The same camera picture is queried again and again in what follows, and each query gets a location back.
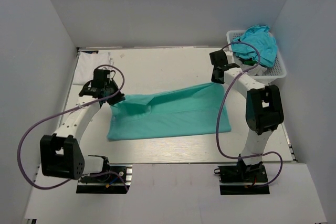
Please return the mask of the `teal green t shirt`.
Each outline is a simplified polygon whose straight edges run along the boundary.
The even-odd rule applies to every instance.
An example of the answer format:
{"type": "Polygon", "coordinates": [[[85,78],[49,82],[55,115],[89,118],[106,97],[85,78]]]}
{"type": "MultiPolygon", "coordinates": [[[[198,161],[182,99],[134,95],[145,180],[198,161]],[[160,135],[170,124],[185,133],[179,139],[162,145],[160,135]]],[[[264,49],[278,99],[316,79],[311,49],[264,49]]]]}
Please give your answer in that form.
{"type": "Polygon", "coordinates": [[[221,84],[205,83],[156,94],[130,94],[111,107],[110,141],[178,137],[231,131],[221,106],[221,84]]]}

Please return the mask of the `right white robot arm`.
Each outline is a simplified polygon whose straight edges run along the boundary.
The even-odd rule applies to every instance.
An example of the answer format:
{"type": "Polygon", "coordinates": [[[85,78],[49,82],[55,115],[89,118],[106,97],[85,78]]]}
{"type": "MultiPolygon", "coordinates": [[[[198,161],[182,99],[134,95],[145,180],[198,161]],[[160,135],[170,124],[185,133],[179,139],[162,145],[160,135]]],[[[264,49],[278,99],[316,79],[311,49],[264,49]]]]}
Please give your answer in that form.
{"type": "Polygon", "coordinates": [[[227,84],[225,96],[231,89],[246,99],[245,119],[249,128],[247,140],[239,160],[238,177],[247,182],[256,175],[254,166],[262,162],[266,144],[273,131],[284,120],[281,95],[276,85],[265,85],[244,73],[239,65],[229,63],[223,50],[209,54],[213,73],[211,81],[227,84]]]}

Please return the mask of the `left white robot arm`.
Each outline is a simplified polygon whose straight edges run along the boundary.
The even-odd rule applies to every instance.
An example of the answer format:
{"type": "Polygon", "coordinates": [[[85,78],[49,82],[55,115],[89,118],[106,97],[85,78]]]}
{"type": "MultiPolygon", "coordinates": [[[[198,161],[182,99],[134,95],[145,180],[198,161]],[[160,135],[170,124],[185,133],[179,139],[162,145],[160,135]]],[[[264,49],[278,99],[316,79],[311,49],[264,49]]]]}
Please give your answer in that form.
{"type": "Polygon", "coordinates": [[[94,115],[104,103],[115,105],[123,100],[112,74],[115,70],[95,69],[93,79],[78,94],[75,109],[52,135],[40,140],[41,170],[43,175],[78,180],[83,175],[93,176],[101,182],[110,178],[111,168],[104,156],[84,156],[80,140],[94,115]]]}

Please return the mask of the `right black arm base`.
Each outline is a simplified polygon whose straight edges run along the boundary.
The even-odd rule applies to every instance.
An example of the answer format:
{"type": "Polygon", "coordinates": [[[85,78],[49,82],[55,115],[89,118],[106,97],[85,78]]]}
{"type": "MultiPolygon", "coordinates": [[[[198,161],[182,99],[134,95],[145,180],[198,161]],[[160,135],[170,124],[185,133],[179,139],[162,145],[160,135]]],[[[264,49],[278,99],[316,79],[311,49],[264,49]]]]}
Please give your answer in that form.
{"type": "Polygon", "coordinates": [[[243,174],[236,165],[218,166],[214,174],[219,177],[219,189],[222,196],[233,195],[269,195],[269,186],[265,166],[258,171],[243,174]]]}

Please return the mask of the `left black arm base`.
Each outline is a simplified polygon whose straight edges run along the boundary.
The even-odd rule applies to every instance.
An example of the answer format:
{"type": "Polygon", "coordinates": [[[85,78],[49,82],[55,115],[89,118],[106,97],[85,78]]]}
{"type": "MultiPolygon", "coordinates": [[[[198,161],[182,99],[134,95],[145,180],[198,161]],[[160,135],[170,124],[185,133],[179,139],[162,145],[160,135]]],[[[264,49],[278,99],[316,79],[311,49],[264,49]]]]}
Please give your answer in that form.
{"type": "Polygon", "coordinates": [[[132,180],[131,164],[110,164],[103,170],[103,175],[86,175],[77,183],[77,194],[125,195],[132,180]]]}

